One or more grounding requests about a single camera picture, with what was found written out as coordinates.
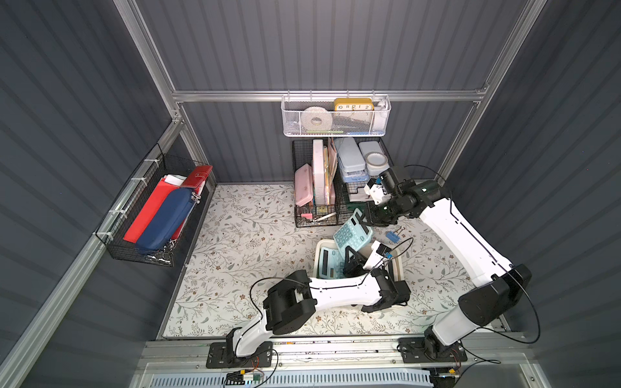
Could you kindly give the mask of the light blue calculator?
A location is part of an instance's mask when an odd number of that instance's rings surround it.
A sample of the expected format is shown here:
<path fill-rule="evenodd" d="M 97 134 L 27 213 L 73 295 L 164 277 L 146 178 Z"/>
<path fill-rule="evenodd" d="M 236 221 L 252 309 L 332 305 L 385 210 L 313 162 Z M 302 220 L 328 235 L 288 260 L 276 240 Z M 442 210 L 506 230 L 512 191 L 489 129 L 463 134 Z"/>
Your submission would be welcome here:
<path fill-rule="evenodd" d="M 338 250 L 344 257 L 345 249 L 351 246 L 354 250 L 360 251 L 370 243 L 373 230 L 370 226 L 353 226 L 349 220 L 336 231 L 333 236 Z"/>
<path fill-rule="evenodd" d="M 326 280 L 344 278 L 344 258 L 338 249 L 322 247 L 318 262 L 318 277 Z"/>

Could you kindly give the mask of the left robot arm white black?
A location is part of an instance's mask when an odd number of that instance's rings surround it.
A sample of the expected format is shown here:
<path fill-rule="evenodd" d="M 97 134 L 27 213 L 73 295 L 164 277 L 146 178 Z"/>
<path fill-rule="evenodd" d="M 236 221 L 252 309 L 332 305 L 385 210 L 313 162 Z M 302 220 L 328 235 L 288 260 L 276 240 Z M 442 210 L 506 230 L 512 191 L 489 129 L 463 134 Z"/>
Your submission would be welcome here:
<path fill-rule="evenodd" d="M 397 281 L 387 269 L 396 258 L 392 248 L 375 241 L 367 258 L 352 249 L 347 254 L 345 267 L 356 269 L 355 277 L 320 279 L 308 276 L 304 270 L 279 277 L 262 303 L 252 302 L 257 315 L 226 336 L 225 357 L 253 357 L 271 337 L 297 331 L 323 310 L 359 306 L 369 314 L 407 305 L 411 294 L 407 282 Z"/>

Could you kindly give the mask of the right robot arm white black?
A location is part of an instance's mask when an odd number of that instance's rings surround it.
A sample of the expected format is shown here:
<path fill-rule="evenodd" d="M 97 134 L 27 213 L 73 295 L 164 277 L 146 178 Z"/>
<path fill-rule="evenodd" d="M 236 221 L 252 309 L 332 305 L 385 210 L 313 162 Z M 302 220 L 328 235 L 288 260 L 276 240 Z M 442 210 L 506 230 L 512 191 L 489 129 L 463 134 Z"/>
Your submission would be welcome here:
<path fill-rule="evenodd" d="M 459 342 L 485 328 L 526 297 L 532 278 L 526 265 L 513 265 L 495 250 L 459 212 L 446 181 L 417 183 L 393 168 L 370 179 L 364 192 L 368 226 L 392 226 L 401 218 L 418 218 L 449 247 L 470 276 L 474 289 L 458 305 L 425 330 L 423 349 L 428 358 L 448 357 Z"/>

